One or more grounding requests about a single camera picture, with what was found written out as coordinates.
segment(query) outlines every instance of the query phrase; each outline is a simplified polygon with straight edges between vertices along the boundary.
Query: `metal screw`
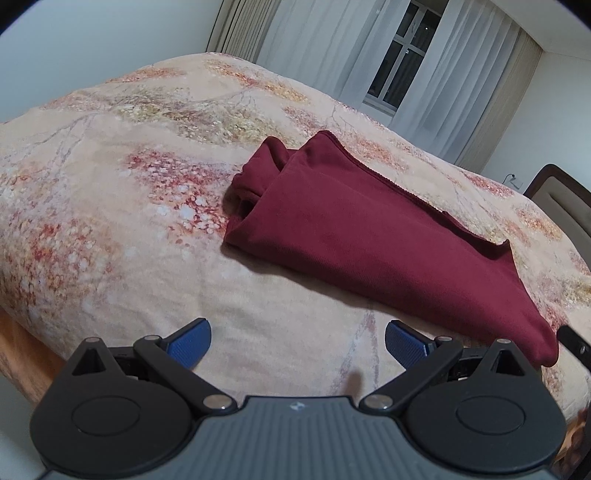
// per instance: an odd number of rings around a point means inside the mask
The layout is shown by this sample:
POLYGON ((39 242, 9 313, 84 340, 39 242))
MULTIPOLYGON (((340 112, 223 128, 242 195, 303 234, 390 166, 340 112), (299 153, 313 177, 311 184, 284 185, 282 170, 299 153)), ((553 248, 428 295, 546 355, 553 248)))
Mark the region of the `metal screw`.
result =
POLYGON ((203 400, 203 405, 212 410, 225 410, 232 406, 232 399, 227 395, 209 395, 203 400))
POLYGON ((376 394, 365 397, 364 402, 372 410, 387 410, 394 404, 394 401, 389 396, 376 394))

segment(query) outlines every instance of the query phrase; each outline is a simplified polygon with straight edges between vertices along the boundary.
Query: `floral bedspread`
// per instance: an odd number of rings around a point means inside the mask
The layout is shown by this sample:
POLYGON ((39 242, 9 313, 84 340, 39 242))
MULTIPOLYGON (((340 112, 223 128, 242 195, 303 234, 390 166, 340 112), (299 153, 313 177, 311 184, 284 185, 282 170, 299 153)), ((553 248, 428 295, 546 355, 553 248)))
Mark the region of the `floral bedspread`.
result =
MULTIPOLYGON (((528 199, 314 89, 213 53, 0 125, 0 306, 63 358, 88 336, 128 345, 204 316, 213 345, 196 372, 238 398, 365 395, 402 371, 384 346, 392 318, 449 332, 222 245, 228 185, 261 141, 299 148, 321 129, 472 232, 508 238, 542 316, 591 338, 591 273, 528 199)), ((575 418, 589 399, 583 368, 561 350, 543 377, 575 418)))

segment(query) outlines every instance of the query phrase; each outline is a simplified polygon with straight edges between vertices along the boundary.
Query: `window pane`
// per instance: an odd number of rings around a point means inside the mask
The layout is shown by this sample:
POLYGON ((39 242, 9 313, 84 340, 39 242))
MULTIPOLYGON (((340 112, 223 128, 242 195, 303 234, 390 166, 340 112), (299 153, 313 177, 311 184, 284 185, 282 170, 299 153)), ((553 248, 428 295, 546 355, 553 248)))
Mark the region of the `window pane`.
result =
POLYGON ((402 45, 394 40, 391 43, 390 48, 388 49, 386 56, 379 67, 378 73, 375 76, 371 87, 369 87, 368 93, 370 95, 373 95, 374 97, 379 96, 379 93, 384 87, 384 83, 386 83, 388 75, 390 75, 390 71, 392 70, 394 62, 396 62, 396 59, 400 54, 400 50, 402 50, 402 45))
POLYGON ((423 57, 412 50, 407 50, 400 67, 396 71, 396 75, 388 87, 384 102, 398 108, 404 95, 408 91, 410 84, 413 82, 414 76, 417 74, 418 68, 421 66, 423 57))
POLYGON ((418 7, 416 5, 409 4, 406 12, 404 12, 404 18, 402 19, 402 22, 400 23, 400 26, 398 27, 398 31, 396 32, 396 35, 400 35, 401 37, 406 35, 408 27, 410 27, 410 24, 413 22, 413 18, 417 12, 418 12, 418 7))
POLYGON ((441 18, 438 15, 427 10, 425 16, 421 20, 421 24, 418 26, 417 32, 414 34, 411 45, 414 45, 422 51, 427 51, 440 20, 441 18))

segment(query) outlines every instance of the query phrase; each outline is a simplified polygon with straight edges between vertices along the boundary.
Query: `maroon cloth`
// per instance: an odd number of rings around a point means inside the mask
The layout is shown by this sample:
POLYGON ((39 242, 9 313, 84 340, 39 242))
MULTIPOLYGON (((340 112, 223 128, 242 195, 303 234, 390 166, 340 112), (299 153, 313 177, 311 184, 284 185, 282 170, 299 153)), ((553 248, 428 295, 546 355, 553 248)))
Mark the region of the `maroon cloth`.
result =
POLYGON ((509 242, 470 233, 353 158, 332 133, 299 150, 267 138, 232 187, 241 202, 225 242, 471 338, 512 339, 536 367, 556 363, 556 336, 509 242))

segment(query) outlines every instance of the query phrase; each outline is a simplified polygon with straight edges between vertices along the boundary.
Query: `window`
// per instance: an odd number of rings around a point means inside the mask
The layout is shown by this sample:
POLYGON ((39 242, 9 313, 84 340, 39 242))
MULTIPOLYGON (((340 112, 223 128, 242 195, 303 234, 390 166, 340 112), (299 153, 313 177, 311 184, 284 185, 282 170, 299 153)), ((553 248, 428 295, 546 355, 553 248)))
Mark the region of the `window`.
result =
POLYGON ((395 112, 421 66, 441 16, 414 0, 409 4, 365 102, 395 112))

